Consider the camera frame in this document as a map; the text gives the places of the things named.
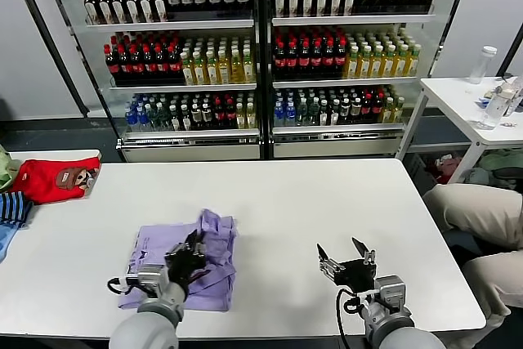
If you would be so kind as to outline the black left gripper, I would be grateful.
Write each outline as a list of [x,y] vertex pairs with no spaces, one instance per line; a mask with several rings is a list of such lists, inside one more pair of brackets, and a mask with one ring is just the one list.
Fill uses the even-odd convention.
[[204,236],[193,230],[165,256],[171,282],[191,284],[207,274]]

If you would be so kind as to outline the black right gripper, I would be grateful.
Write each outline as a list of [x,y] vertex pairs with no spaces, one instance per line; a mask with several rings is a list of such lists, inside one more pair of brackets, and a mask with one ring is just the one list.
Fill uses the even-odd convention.
[[360,259],[347,262],[335,261],[328,256],[320,244],[317,244],[320,271],[337,286],[347,286],[352,292],[374,289],[377,271],[376,252],[355,237],[351,240]]

